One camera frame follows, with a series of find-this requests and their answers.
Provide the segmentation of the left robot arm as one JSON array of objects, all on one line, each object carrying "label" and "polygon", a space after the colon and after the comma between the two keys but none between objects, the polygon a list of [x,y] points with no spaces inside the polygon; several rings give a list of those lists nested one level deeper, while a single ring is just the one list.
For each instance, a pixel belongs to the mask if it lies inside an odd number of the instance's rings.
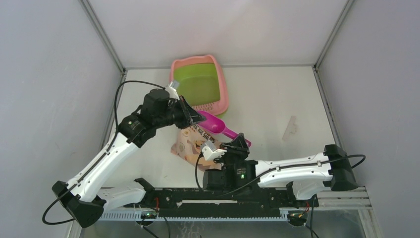
[{"label": "left robot arm", "polygon": [[175,92],[153,89],[143,103],[117,125],[116,133],[97,156],[67,182],[57,181],[53,193],[58,202],[83,228],[93,225],[106,211],[132,203],[153,204],[155,194],[139,182],[103,188],[104,182],[134,152],[156,135],[158,129],[175,125],[179,129],[206,118]]}]

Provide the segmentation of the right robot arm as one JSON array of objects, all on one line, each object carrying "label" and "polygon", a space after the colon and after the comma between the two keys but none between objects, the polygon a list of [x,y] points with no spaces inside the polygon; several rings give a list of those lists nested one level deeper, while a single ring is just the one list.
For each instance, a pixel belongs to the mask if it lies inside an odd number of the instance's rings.
[{"label": "right robot arm", "polygon": [[221,191],[222,196],[251,192],[259,188],[286,188],[287,202],[300,206],[318,192],[350,191],[359,187],[348,155],[336,144],[303,158],[267,161],[249,160],[249,146],[242,133],[232,141],[215,146],[210,140],[201,145],[200,157],[221,164],[221,169],[206,169],[203,189]]}]

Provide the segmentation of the cat litter bag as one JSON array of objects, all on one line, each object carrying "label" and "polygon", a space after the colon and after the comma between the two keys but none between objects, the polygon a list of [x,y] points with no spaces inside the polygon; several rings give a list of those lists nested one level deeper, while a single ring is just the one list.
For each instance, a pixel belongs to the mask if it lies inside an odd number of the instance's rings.
[{"label": "cat litter bag", "polygon": [[220,141],[216,140],[199,125],[182,129],[178,133],[176,142],[171,147],[171,153],[179,156],[191,165],[195,165],[201,153],[201,145],[208,140],[216,147],[221,144]]}]

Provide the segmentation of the magenta plastic scoop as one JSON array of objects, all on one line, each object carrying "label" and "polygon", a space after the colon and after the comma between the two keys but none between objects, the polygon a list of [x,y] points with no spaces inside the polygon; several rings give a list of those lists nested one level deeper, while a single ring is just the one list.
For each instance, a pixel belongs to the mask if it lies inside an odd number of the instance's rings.
[{"label": "magenta plastic scoop", "polygon": [[205,121],[199,123],[199,126],[209,133],[223,134],[230,139],[234,139],[238,136],[238,133],[228,128],[222,119],[205,111],[198,111],[198,113],[206,118]]}]

